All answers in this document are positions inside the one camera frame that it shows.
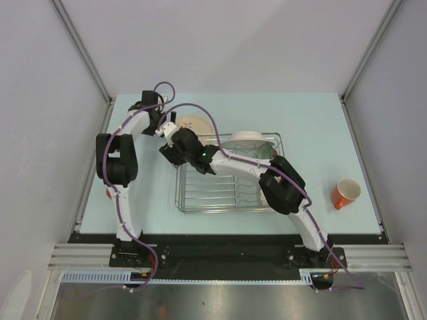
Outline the pink cream tree plate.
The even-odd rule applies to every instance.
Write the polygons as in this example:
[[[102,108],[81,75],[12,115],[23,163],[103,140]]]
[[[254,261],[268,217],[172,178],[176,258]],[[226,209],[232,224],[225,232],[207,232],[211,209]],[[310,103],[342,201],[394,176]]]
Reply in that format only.
[[[177,117],[175,123],[178,127],[192,130],[203,145],[213,143],[213,138],[215,137],[214,127],[206,118],[188,115]]]

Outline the metal wire dish rack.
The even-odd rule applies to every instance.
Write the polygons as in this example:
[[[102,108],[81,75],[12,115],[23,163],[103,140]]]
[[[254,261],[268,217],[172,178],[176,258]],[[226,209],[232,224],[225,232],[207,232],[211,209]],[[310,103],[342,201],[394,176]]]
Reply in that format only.
[[[220,135],[223,142],[231,133]],[[279,133],[263,133],[266,141],[284,155],[282,138]],[[240,156],[257,158],[258,149],[228,150]],[[176,207],[183,213],[223,213],[236,211],[271,211],[260,204],[260,186],[232,175],[202,175],[191,165],[184,164],[176,175]]]

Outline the white deep plate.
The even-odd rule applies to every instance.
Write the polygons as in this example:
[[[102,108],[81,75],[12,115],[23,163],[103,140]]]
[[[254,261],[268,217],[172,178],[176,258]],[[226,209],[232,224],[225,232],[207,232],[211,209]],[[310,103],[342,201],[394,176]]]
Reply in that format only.
[[[264,136],[257,131],[239,131],[232,133],[230,137],[222,142],[224,149],[258,149],[268,142]]]

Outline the orange mug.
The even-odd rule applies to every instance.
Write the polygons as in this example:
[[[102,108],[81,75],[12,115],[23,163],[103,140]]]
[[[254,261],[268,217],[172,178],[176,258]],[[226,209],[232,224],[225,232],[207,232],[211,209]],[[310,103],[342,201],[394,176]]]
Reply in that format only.
[[[352,179],[340,180],[330,195],[330,200],[336,210],[353,203],[361,195],[360,185]]]

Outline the orange bowl white inside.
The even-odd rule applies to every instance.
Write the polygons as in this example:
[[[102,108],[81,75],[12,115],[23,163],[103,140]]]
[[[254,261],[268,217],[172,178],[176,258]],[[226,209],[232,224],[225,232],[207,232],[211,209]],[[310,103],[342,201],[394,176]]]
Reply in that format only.
[[[267,199],[266,199],[266,196],[264,195],[264,192],[262,190],[260,191],[260,204],[263,207],[269,207],[270,206]]]

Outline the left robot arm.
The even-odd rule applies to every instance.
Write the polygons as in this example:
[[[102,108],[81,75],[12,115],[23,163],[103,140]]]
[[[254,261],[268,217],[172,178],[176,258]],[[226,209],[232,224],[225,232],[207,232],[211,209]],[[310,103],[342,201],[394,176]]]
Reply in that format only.
[[[138,243],[142,233],[137,218],[131,212],[129,192],[138,174],[136,140],[142,135],[154,136],[165,122],[168,100],[155,90],[143,91],[141,99],[127,112],[124,122],[113,133],[100,133],[95,139],[97,176],[107,187],[117,216],[114,242],[117,254],[138,267],[147,260],[150,249]]]

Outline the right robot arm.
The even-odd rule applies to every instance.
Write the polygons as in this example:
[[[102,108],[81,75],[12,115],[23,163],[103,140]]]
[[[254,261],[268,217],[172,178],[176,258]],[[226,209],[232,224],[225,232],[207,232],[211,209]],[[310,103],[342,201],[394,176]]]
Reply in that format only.
[[[310,212],[306,184],[286,158],[255,159],[226,151],[220,144],[202,145],[192,130],[173,123],[166,123],[156,135],[166,140],[159,151],[176,167],[188,163],[202,175],[233,176],[258,184],[270,208],[287,216],[300,234],[308,261],[314,267],[331,261],[333,243]]]

